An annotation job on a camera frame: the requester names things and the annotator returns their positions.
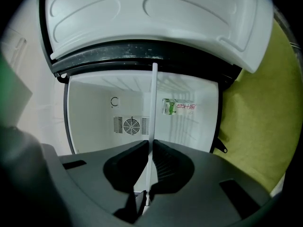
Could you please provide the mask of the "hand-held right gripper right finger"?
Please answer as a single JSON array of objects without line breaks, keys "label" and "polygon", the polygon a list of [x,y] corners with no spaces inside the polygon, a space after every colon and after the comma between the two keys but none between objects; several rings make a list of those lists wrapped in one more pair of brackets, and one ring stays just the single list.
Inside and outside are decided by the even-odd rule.
[{"label": "hand-held right gripper right finger", "polygon": [[258,182],[211,153],[156,140],[153,161],[159,180],[146,227],[230,227],[270,199]]}]

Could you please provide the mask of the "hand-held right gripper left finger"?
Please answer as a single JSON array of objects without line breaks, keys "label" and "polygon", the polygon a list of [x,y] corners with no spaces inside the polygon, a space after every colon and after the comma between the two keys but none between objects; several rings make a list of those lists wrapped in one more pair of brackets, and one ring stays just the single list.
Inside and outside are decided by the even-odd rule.
[{"label": "hand-held right gripper left finger", "polygon": [[128,223],[143,212],[136,204],[134,185],[148,162],[147,140],[104,150],[60,156],[76,185],[98,206]]}]

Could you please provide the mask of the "small black fridge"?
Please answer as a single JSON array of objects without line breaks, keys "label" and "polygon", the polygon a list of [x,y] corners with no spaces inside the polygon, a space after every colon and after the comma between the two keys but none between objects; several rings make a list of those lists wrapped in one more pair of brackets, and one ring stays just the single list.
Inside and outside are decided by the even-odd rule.
[{"label": "small black fridge", "polygon": [[[140,40],[88,46],[52,64],[64,84],[64,123],[73,153],[149,138],[153,63],[158,64],[154,137],[213,151],[223,91],[241,68],[185,45]],[[164,115],[164,98],[185,99],[197,108],[189,116]]]}]

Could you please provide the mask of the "white wire fridge shelf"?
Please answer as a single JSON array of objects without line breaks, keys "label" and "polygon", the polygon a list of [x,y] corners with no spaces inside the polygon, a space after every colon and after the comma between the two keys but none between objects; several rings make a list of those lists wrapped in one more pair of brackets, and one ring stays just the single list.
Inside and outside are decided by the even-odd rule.
[{"label": "white wire fridge shelf", "polygon": [[146,171],[146,202],[145,206],[148,207],[150,204],[150,188],[152,178],[152,151],[153,141],[155,135],[155,121],[156,121],[156,100],[157,100],[157,73],[158,64],[152,64],[152,77],[151,77],[151,107],[150,107],[150,123],[149,123],[149,151],[148,151],[148,163]]}]

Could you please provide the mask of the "white fridge door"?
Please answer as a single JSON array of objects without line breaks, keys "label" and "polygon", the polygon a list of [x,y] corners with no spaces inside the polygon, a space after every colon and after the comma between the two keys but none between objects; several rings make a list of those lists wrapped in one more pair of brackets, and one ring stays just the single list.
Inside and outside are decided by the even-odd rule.
[{"label": "white fridge door", "polygon": [[272,0],[38,0],[51,64],[88,46],[119,41],[181,44],[251,73],[271,37]]}]

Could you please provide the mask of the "white green carton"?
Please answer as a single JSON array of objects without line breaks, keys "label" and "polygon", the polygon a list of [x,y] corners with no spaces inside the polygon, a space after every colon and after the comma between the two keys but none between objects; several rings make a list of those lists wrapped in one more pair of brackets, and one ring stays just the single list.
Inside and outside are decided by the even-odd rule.
[{"label": "white green carton", "polygon": [[185,99],[164,98],[162,100],[162,114],[189,116],[194,113],[197,104]]}]

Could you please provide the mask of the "lime green tablecloth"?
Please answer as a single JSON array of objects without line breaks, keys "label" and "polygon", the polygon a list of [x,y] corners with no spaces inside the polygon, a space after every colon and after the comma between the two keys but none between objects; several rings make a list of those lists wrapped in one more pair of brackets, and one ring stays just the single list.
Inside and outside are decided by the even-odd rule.
[{"label": "lime green tablecloth", "polygon": [[242,71],[223,93],[219,138],[228,151],[214,153],[272,192],[291,163],[302,124],[299,62],[286,34],[274,22],[258,70]]}]

